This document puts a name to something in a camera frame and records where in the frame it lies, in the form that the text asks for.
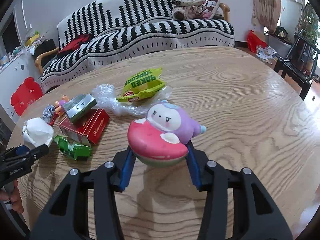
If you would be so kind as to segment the left hand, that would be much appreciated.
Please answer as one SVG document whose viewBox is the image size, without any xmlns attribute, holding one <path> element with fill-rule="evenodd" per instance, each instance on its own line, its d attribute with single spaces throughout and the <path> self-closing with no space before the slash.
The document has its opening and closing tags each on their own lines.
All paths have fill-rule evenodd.
<svg viewBox="0 0 320 240">
<path fill-rule="evenodd" d="M 17 179 L 13 181 L 13 185 L 14 185 L 14 190 L 10 194 L 8 194 L 7 192 L 1 189 L 0 197 L 2 201 L 10 200 L 12 204 L 12 209 L 17 213 L 22 214 L 24 212 L 24 208 L 22 205 L 21 195 L 18 189 Z"/>
</svg>

